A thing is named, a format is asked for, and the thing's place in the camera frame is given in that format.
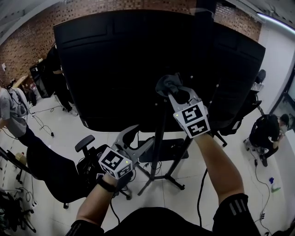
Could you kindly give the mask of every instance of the monitor stand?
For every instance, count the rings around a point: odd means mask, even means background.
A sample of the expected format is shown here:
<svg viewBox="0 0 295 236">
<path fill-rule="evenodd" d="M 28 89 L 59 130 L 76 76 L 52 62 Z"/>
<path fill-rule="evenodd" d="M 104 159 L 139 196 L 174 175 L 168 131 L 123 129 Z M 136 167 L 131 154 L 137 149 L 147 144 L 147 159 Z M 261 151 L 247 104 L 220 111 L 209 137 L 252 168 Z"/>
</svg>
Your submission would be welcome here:
<svg viewBox="0 0 295 236">
<path fill-rule="evenodd" d="M 137 166 L 148 178 L 149 180 L 146 182 L 146 184 L 143 186 L 143 188 L 140 190 L 140 192 L 137 195 L 141 195 L 143 191 L 147 188 L 147 186 L 150 185 L 151 182 L 157 179 L 167 179 L 171 183 L 175 184 L 177 187 L 179 187 L 181 190 L 184 190 L 184 185 L 180 185 L 172 176 L 171 174 L 174 172 L 175 168 L 179 164 L 180 160 L 186 155 L 187 149 L 189 148 L 191 142 L 193 139 L 189 138 L 188 136 L 185 138 L 183 145 L 179 149 L 178 153 L 176 154 L 176 157 L 168 170 L 167 174 L 163 176 L 155 176 L 156 175 L 156 169 L 157 164 L 160 159 L 160 151 L 162 148 L 162 141 L 165 131 L 165 123 L 166 123 L 166 114 L 167 114 L 167 106 L 170 102 L 165 98 L 160 98 L 160 101 L 157 103 L 157 109 L 159 114 L 158 123 L 156 126 L 155 131 L 155 141 L 153 145 L 153 157 L 152 157 L 152 165 L 151 165 L 151 172 L 149 173 L 147 170 L 143 169 L 141 166 Z"/>
</svg>

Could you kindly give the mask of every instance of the black pants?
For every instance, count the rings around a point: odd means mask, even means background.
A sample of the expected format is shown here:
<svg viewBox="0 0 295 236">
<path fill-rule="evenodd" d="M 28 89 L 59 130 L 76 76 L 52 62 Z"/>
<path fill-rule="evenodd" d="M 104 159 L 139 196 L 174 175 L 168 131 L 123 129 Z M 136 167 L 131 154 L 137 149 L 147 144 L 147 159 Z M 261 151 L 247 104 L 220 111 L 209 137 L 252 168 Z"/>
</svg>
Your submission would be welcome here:
<svg viewBox="0 0 295 236">
<path fill-rule="evenodd" d="M 35 136 L 33 131 L 29 129 L 29 126 L 27 125 L 26 133 L 23 136 L 20 136 L 18 140 L 25 146 L 30 146 L 31 144 L 35 143 L 37 140 L 39 140 L 38 137 Z"/>
<path fill-rule="evenodd" d="M 69 111 L 72 110 L 70 103 L 74 103 L 72 96 L 66 86 L 65 77 L 63 74 L 54 75 L 54 90 L 59 98 L 61 105 L 65 107 L 65 109 Z"/>
<path fill-rule="evenodd" d="M 265 158 L 269 158 L 273 155 L 277 150 L 277 148 L 273 148 L 273 142 L 271 142 L 268 137 L 265 137 L 264 134 L 254 133 L 252 137 L 250 137 L 251 143 L 257 145 L 258 147 L 267 148 L 268 152 L 264 154 Z"/>
</svg>

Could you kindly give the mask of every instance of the person in black clothing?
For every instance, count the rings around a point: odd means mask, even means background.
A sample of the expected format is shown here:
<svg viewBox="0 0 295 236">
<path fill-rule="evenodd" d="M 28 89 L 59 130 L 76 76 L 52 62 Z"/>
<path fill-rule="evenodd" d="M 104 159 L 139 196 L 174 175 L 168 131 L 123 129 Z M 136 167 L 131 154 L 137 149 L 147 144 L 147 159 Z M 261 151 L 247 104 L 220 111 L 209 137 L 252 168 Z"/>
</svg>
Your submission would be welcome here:
<svg viewBox="0 0 295 236">
<path fill-rule="evenodd" d="M 47 54 L 47 66 L 53 72 L 53 84 L 54 90 L 59 98 L 60 103 L 65 109 L 73 116 L 77 116 L 78 113 L 70 106 L 70 103 L 74 103 L 72 96 L 66 86 L 65 77 L 61 70 L 61 63 L 59 60 L 59 54 L 56 46 L 52 47 Z"/>
<path fill-rule="evenodd" d="M 208 134 L 196 137 L 195 141 L 218 195 L 219 208 L 214 216 L 212 231 L 186 221 L 169 209 L 145 207 L 131 213 L 106 235 L 260 235 L 249 212 L 248 196 L 244 194 L 237 168 Z M 81 205 L 76 221 L 66 236 L 98 236 L 104 233 L 101 224 L 113 197 L 110 189 L 117 185 L 117 180 L 108 174 L 102 180 Z"/>
<path fill-rule="evenodd" d="M 250 135 L 250 141 L 258 147 L 268 149 L 268 152 L 260 155 L 262 164 L 267 167 L 267 158 L 272 156 L 277 150 L 278 145 L 283 138 L 280 127 L 289 124 L 289 116 L 282 115 L 279 119 L 276 115 L 263 115 L 256 121 L 256 130 Z"/>
</svg>

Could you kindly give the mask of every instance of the red brick wall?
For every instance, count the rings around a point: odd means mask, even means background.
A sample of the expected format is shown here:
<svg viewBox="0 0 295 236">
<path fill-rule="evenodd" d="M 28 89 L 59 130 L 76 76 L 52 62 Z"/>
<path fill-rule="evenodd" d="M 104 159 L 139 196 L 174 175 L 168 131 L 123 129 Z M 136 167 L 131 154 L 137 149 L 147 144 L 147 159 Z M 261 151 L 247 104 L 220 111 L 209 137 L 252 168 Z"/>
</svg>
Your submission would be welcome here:
<svg viewBox="0 0 295 236">
<path fill-rule="evenodd" d="M 195 0 L 68 0 L 57 3 L 40 12 L 17 29 L 0 46 L 0 64 L 6 64 L 6 71 L 0 69 L 0 79 L 6 83 L 30 75 L 29 68 L 46 57 L 54 43 L 53 26 L 63 21 L 98 12 L 123 9 L 154 9 L 190 14 Z M 215 21 L 233 28 L 258 41 L 261 24 L 239 9 L 218 4 Z"/>
</svg>

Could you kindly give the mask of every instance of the forearm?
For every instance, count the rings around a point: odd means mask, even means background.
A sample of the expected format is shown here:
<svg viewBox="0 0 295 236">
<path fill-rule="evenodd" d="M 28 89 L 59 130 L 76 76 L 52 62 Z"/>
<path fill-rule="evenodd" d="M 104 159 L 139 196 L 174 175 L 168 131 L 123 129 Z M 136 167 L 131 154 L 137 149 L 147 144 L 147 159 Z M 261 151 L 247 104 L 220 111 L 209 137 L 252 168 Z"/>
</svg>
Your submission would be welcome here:
<svg viewBox="0 0 295 236">
<path fill-rule="evenodd" d="M 273 145 L 272 145 L 273 149 L 276 149 L 278 147 L 279 141 L 280 140 L 278 140 L 277 142 L 273 142 Z"/>
<path fill-rule="evenodd" d="M 63 73 L 63 71 L 62 71 L 62 70 L 57 70 L 57 71 L 54 71 L 53 73 L 54 73 L 55 75 L 60 75 L 60 74 Z"/>
<path fill-rule="evenodd" d="M 103 176 L 103 179 L 113 186 L 117 185 L 117 180 L 107 174 Z M 77 220 L 82 219 L 101 226 L 112 197 L 113 193 L 97 184 L 80 206 Z"/>
<path fill-rule="evenodd" d="M 0 119 L 0 129 L 4 128 L 8 124 L 8 120 Z"/>
<path fill-rule="evenodd" d="M 195 138 L 200 147 L 219 203 L 230 195 L 243 193 L 242 177 L 221 147 L 208 134 Z"/>
</svg>

